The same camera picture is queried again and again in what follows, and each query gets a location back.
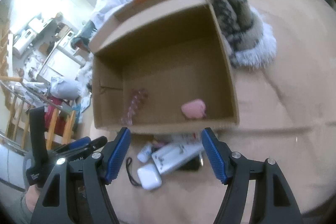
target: human hand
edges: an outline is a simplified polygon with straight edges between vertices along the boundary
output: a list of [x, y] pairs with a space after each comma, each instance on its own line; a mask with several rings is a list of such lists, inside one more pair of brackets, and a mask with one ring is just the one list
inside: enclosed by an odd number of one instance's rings
[[37, 200], [40, 196], [40, 190], [35, 185], [29, 186], [28, 191], [26, 193], [26, 205], [29, 211], [33, 212], [37, 203]]

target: metal screw cap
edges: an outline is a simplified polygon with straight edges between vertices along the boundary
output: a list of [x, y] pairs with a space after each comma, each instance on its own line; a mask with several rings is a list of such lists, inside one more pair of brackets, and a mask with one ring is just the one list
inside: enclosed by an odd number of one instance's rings
[[232, 152], [232, 157], [234, 157], [235, 159], [238, 159], [238, 158], [240, 158], [240, 156], [241, 156], [241, 153], [239, 153], [239, 152]]
[[273, 158], [268, 158], [268, 159], [267, 159], [267, 162], [268, 162], [270, 165], [274, 165], [274, 164], [275, 164], [275, 159], [273, 159]]
[[61, 165], [61, 164], [65, 163], [65, 158], [59, 158], [59, 159], [56, 161], [56, 163], [57, 163], [58, 165]]
[[92, 158], [94, 158], [94, 159], [99, 159], [100, 156], [101, 156], [100, 152], [95, 152], [95, 153], [92, 154]]

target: cardboard box flap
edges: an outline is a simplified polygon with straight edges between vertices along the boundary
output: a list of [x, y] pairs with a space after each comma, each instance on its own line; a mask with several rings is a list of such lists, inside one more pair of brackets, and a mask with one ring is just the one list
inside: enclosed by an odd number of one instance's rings
[[165, 0], [160, 2], [122, 22], [112, 32], [112, 34], [108, 36], [108, 38], [98, 49], [98, 52], [108, 47], [114, 41], [117, 41], [118, 39], [136, 31], [137, 29], [140, 29], [143, 26], [150, 24], [151, 22], [155, 22], [163, 17], [167, 17], [193, 7], [207, 4], [207, 0]]

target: faux fur throw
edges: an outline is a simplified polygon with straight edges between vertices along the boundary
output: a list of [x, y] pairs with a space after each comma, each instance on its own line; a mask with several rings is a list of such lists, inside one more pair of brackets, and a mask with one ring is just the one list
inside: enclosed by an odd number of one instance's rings
[[247, 0], [210, 0], [225, 42], [231, 64], [260, 67], [272, 61], [276, 40]]

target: pink plastic toy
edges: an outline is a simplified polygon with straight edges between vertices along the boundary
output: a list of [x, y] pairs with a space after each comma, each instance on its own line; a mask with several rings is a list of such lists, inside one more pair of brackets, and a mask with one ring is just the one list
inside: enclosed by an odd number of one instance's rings
[[188, 119], [202, 119], [206, 116], [206, 106], [201, 99], [185, 103], [181, 106], [181, 110]]
[[133, 116], [137, 113], [145, 100], [148, 98], [148, 93], [145, 89], [133, 90], [131, 94], [131, 102], [127, 109], [127, 112], [121, 118], [121, 123], [124, 125], [133, 125]]

